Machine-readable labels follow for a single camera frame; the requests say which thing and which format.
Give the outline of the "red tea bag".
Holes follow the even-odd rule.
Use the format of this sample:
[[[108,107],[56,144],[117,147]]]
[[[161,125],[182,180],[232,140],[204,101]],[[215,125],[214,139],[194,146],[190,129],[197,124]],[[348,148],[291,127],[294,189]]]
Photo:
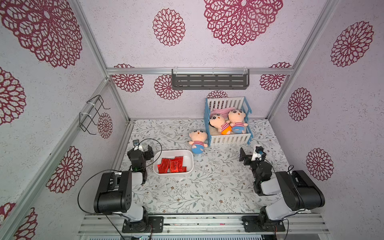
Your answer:
[[[166,174],[170,168],[170,159],[162,159],[161,163],[158,165],[159,174]]]
[[[169,163],[170,173],[178,173],[178,163],[177,160],[172,159]]]
[[[184,157],[179,156],[179,157],[176,157],[175,160],[177,160],[177,163],[178,163],[178,172],[185,173],[187,171],[187,167],[183,165]]]

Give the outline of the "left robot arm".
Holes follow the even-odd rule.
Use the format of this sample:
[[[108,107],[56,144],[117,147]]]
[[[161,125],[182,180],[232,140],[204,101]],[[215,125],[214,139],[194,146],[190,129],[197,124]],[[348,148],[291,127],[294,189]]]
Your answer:
[[[94,211],[97,214],[122,216],[129,223],[144,228],[149,225],[148,212],[145,207],[133,202],[132,189],[146,183],[147,161],[154,157],[154,153],[151,146],[144,151],[138,145],[129,150],[127,155],[132,169],[102,175],[94,200]]]

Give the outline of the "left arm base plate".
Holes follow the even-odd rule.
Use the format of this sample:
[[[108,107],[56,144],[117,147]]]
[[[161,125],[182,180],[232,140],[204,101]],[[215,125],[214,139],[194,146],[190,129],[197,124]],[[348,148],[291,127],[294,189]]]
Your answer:
[[[138,222],[124,221],[122,233],[162,233],[164,227],[164,217],[144,217]]]

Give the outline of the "white plastic storage box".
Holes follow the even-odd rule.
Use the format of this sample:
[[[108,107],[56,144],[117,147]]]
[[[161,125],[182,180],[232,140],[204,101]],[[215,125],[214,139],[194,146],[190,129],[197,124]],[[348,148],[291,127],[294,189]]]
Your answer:
[[[194,170],[194,156],[189,150],[169,150],[155,154],[155,174],[165,177],[189,176]]]

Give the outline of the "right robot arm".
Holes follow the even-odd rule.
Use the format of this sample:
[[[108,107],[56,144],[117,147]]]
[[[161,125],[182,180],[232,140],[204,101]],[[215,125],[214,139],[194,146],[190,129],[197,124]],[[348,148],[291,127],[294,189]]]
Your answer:
[[[260,209],[256,223],[264,229],[269,229],[283,223],[287,217],[298,212],[321,208],[325,205],[322,191],[301,170],[275,171],[272,164],[266,160],[264,148],[256,146],[251,155],[240,148],[239,161],[250,166],[254,176],[254,191],[260,196],[282,194],[283,198],[270,206]]]

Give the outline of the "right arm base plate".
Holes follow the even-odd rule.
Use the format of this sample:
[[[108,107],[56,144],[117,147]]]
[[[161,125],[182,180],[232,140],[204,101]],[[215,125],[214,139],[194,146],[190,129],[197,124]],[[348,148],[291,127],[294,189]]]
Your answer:
[[[263,216],[243,216],[242,217],[243,226],[245,232],[255,233],[255,232],[285,232],[286,228],[283,224],[283,221],[272,221],[267,217]]]

